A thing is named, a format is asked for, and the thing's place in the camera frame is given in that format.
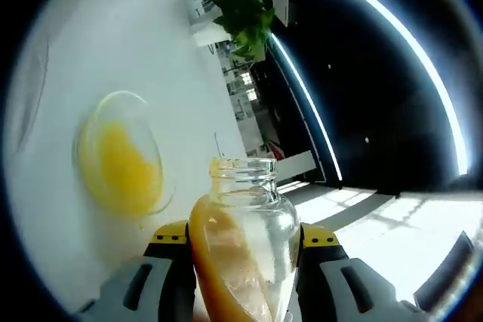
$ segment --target table surface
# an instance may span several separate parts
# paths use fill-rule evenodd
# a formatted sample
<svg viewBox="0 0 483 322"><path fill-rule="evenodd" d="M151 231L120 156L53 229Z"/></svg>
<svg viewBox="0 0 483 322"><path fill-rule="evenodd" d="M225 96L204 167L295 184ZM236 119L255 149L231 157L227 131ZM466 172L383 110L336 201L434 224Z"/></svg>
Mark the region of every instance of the table surface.
<svg viewBox="0 0 483 322"><path fill-rule="evenodd" d="M161 224L187 218L211 186L208 165L218 149L245 156L216 52L195 46L186 2L50 0L20 55L3 150L11 212L35 270L68 311L98 296L112 270L142 253ZM42 98L17 150L25 105L35 102L29 92L42 88L42 64ZM116 90L147 101L176 183L172 204L144 220L144 230L90 204L72 162L79 123Z"/></svg>

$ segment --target yellow liquid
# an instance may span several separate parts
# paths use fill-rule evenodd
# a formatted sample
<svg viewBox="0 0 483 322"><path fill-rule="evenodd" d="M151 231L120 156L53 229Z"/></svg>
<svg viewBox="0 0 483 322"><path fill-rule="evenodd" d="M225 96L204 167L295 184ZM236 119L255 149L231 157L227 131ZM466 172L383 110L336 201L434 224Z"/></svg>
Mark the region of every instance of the yellow liquid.
<svg viewBox="0 0 483 322"><path fill-rule="evenodd" d="M235 220L208 196L189 218L189 239L211 322L272 322L267 285Z"/></svg>
<svg viewBox="0 0 483 322"><path fill-rule="evenodd" d="M90 192L106 209L131 217L154 211L162 191L162 167L148 162L122 123L100 126L97 146L81 132L78 159Z"/></svg>

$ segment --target floor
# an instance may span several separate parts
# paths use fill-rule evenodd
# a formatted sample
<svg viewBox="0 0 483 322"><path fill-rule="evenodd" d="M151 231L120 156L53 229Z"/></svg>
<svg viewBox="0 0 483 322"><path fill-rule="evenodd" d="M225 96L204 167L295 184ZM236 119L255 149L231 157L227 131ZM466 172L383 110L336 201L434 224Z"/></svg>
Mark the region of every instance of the floor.
<svg viewBox="0 0 483 322"><path fill-rule="evenodd" d="M302 222L335 232L351 258L360 258L396 288L398 300L413 293L447 256L462 231L474 241L483 195L402 195L331 189L293 182L281 187Z"/></svg>

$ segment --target potted plant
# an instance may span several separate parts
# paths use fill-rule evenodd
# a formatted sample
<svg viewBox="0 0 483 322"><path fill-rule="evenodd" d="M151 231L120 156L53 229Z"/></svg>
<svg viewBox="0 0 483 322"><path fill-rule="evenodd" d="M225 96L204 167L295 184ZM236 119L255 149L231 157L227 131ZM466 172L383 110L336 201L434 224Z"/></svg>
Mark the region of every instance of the potted plant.
<svg viewBox="0 0 483 322"><path fill-rule="evenodd" d="M265 43L275 9L266 9L263 0L212 0L218 12L213 24L231 36L237 49L234 54L255 62L265 59Z"/></svg>

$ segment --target glass bottle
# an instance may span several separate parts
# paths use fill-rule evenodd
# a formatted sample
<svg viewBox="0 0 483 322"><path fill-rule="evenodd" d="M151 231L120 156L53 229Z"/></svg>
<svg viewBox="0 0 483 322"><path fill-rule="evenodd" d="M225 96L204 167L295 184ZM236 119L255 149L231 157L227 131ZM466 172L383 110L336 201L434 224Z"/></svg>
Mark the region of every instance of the glass bottle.
<svg viewBox="0 0 483 322"><path fill-rule="evenodd" d="M276 160L217 159L212 188L189 218L211 322L283 321L294 284L300 221L277 192Z"/></svg>

